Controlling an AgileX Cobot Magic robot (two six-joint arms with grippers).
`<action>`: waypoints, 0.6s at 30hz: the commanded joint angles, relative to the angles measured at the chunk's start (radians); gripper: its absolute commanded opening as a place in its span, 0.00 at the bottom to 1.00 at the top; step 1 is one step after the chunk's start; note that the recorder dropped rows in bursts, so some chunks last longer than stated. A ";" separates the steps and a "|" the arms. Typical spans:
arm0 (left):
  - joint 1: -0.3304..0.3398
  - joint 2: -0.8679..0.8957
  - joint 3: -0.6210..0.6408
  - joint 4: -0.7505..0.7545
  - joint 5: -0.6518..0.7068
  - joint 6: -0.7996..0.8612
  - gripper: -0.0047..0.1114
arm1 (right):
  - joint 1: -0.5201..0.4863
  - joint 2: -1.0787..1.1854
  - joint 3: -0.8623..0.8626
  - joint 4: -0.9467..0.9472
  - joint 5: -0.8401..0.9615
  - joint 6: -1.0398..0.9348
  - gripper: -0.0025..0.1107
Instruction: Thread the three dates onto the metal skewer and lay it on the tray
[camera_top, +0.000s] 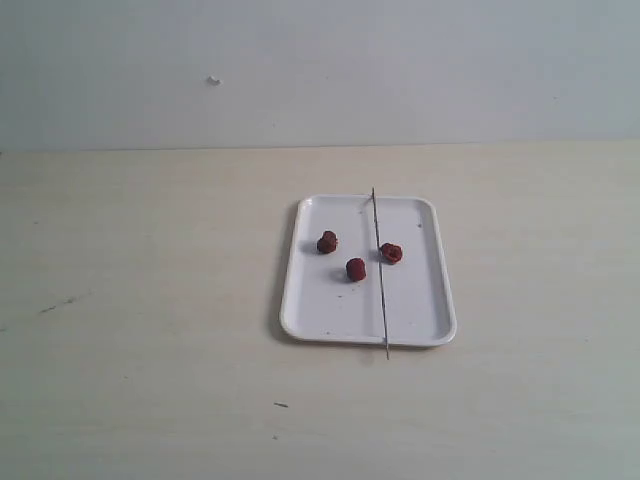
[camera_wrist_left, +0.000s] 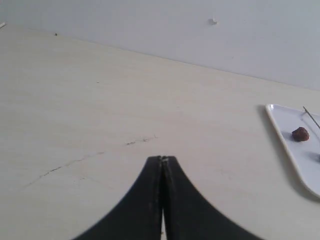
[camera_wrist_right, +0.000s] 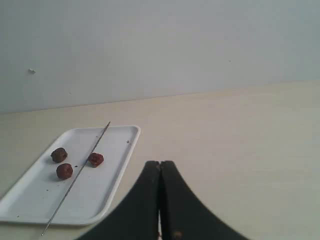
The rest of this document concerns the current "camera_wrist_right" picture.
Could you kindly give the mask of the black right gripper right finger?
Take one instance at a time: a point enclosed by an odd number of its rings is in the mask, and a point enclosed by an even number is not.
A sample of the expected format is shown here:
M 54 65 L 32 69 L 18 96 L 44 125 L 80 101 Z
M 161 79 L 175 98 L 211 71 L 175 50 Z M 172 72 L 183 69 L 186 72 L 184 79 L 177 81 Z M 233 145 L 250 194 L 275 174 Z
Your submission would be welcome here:
M 163 240 L 245 240 L 192 192 L 173 161 L 160 163 L 160 223 Z

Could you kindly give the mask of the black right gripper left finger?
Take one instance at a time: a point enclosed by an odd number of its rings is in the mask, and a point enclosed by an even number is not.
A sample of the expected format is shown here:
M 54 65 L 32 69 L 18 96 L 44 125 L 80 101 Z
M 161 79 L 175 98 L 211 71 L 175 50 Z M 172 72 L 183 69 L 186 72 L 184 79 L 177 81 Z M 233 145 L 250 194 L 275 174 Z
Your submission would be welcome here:
M 147 161 L 135 184 L 117 207 L 80 240 L 157 240 L 160 164 Z

